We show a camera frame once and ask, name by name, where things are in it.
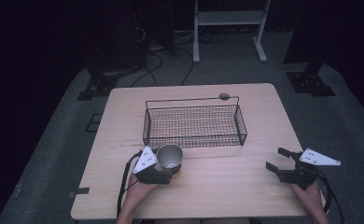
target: hand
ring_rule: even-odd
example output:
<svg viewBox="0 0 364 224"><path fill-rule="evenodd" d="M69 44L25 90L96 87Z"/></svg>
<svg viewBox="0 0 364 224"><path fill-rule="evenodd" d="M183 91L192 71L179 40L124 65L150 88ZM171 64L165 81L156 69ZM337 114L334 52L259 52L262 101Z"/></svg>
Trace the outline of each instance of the hand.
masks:
<svg viewBox="0 0 364 224"><path fill-rule="evenodd" d="M316 181L306 190L295 184L290 184L290 187L315 224L329 224L322 207L321 191Z"/></svg>
<svg viewBox="0 0 364 224"><path fill-rule="evenodd" d="M144 184L138 181L135 174L130 174L129 189L124 204L121 207L120 214L116 220L117 224L131 224L133 221L133 213L138 206L151 191L159 185Z"/></svg>

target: gray carpet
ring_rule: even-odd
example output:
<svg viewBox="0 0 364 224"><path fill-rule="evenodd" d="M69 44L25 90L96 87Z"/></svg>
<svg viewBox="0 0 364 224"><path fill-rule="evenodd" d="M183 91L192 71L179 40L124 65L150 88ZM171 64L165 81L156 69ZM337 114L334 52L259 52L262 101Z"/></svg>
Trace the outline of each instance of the gray carpet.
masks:
<svg viewBox="0 0 364 224"><path fill-rule="evenodd" d="M295 93L286 72L300 71L306 64L282 63L291 35L264 34L262 44L269 59L267 63L259 61L251 39L253 34L230 35L227 41L201 45L201 62L194 65L185 85L274 84L302 147L342 161L341 167L321 170L327 174L340 201L345 223L364 223L364 108L341 74L326 64L319 75L336 96ZM179 47L190 52L192 49L191 44ZM135 87L181 85L191 66L190 56L179 49L175 56L165 51L157 55L162 57L162 65L153 72L156 82L152 76L145 76ZM149 57L147 64L154 68L159 59ZM130 88L145 72L142 69L121 78L118 88ZM65 92L0 216L0 224L75 222L70 216L74 193L95 138L95 133L87 133L85 129L92 114L104 111L107 100L94 97L90 101L77 101L89 79L88 71L81 71ZM332 223L340 223L335 203L329 218ZM263 224L310 223L307 217L261 217L260 221ZM114 223L114 220L79 223Z"/></svg>

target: silver cup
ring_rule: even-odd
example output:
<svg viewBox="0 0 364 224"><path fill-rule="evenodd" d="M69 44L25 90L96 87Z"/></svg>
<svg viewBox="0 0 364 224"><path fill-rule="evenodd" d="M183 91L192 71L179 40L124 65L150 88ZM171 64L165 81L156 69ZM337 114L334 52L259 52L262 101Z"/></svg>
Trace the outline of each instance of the silver cup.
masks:
<svg viewBox="0 0 364 224"><path fill-rule="evenodd" d="M182 166L182 148L174 144L164 145L157 152L157 160L162 170L171 172L175 178L179 175Z"/></svg>

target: wire basket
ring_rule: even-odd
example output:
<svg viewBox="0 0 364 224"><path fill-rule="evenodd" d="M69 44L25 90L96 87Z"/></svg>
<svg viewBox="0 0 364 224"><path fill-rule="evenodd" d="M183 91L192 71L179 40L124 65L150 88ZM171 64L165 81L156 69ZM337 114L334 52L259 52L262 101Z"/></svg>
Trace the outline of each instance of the wire basket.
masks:
<svg viewBox="0 0 364 224"><path fill-rule="evenodd" d="M242 146L246 128L239 97L146 101L144 144L180 147Z"/></svg>

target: black backdrop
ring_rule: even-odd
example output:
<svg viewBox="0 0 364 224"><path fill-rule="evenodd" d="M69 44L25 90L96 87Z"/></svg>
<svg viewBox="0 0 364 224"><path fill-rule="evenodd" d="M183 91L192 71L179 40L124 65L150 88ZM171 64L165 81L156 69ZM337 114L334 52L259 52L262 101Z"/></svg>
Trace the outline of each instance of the black backdrop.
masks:
<svg viewBox="0 0 364 224"><path fill-rule="evenodd" d="M172 1L178 28L191 27L192 2ZM224 7L235 4L239 8L247 1L223 2L227 3ZM364 104L364 1L345 2L349 4L334 18L343 22L336 32L337 40L342 41L329 51L335 55L329 57L329 62ZM203 6L210 3L205 0ZM256 3L259 0L248 7L256 7ZM296 0L273 0L267 29L295 27L301 4ZM297 29L307 28L309 21L302 18ZM0 212L64 91L85 67L83 59L90 43L80 25L69 1L0 0ZM302 60L310 52L302 44L311 35L309 31L294 35L289 56L295 58L290 60Z"/></svg>

